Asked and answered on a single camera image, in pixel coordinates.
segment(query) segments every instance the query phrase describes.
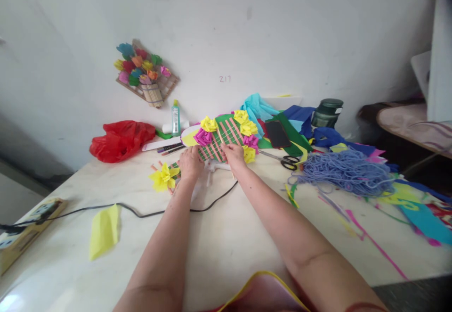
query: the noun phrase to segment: light blue paper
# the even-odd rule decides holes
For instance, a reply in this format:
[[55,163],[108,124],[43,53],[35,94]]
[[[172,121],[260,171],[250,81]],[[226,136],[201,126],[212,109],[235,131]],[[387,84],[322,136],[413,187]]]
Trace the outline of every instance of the light blue paper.
[[297,132],[301,131],[301,126],[303,126],[303,124],[305,123],[304,121],[300,121],[300,120],[291,120],[288,119],[290,124],[293,126],[293,128],[296,129]]
[[264,136],[264,130],[260,126],[258,119],[265,121],[271,119],[273,115],[279,114],[277,110],[260,97],[259,93],[247,97],[245,103],[240,107],[240,110],[246,110],[249,119],[258,127],[258,133],[256,135],[259,139]]
[[452,231],[438,217],[434,216],[427,206],[417,203],[410,204],[418,206],[419,210],[413,211],[403,205],[399,206],[399,208],[414,226],[424,233],[426,237],[452,245]]

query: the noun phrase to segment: written number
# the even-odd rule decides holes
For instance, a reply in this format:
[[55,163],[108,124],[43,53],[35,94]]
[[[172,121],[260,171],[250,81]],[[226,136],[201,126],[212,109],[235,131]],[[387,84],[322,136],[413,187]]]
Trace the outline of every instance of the written number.
[[231,76],[230,75],[228,75],[228,76],[219,76],[219,78],[220,78],[220,82],[231,82]]

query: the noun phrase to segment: hand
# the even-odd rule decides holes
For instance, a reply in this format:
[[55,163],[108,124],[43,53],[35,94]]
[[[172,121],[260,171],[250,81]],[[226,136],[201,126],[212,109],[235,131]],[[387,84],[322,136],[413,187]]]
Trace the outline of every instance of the hand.
[[246,168],[245,158],[243,155],[243,147],[236,144],[221,144],[222,157],[226,156],[227,162],[231,165],[231,171],[237,172],[242,168]]
[[179,158],[179,167],[182,179],[198,180],[204,169],[204,162],[198,154],[199,145],[189,147]]

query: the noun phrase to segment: black cable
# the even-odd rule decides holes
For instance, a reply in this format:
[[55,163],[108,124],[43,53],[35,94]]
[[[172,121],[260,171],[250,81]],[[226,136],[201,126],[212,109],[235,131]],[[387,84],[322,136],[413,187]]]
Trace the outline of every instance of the black cable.
[[[215,199],[207,208],[204,208],[202,210],[194,210],[194,209],[190,209],[190,212],[205,212],[208,211],[212,208],[212,206],[215,205],[215,203],[217,201],[219,201],[221,198],[225,197],[226,195],[229,194],[230,191],[232,191],[232,189],[237,185],[238,181],[235,182],[234,185],[232,185],[232,187],[230,189],[227,190],[226,193],[224,193],[222,196],[220,196],[219,198]],[[86,210],[91,210],[91,209],[98,209],[98,208],[105,208],[105,207],[111,207],[113,205],[119,205],[121,207],[124,207],[125,209],[131,211],[137,218],[148,218],[150,216],[154,216],[154,215],[159,215],[159,214],[163,214],[165,213],[165,211],[159,211],[159,212],[154,212],[154,213],[149,213],[149,214],[145,214],[145,215],[139,215],[132,207],[127,206],[126,204],[123,203],[116,203],[116,204],[108,204],[108,205],[101,205],[101,206],[92,206],[92,207],[84,207],[84,208],[80,208],[78,210],[63,214],[63,215],[59,215],[58,217],[55,218],[48,218],[48,219],[40,219],[40,220],[36,220],[33,221],[33,223],[41,223],[44,221],[48,221],[48,220],[55,220],[55,219],[59,219],[59,218],[63,218],[65,216],[77,213],[77,212],[81,212],[81,211],[86,211]],[[25,225],[25,224],[29,224],[30,222],[20,222],[14,225],[0,225],[0,228],[3,230],[6,230],[7,228],[12,229],[16,226],[21,226],[21,225]]]

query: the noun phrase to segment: green jar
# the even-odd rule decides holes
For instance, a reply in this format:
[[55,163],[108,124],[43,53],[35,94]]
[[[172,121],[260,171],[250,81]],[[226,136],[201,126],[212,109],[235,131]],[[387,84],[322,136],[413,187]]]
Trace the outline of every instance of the green jar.
[[339,99],[323,99],[315,109],[311,124],[314,127],[331,127],[338,120],[344,102]]

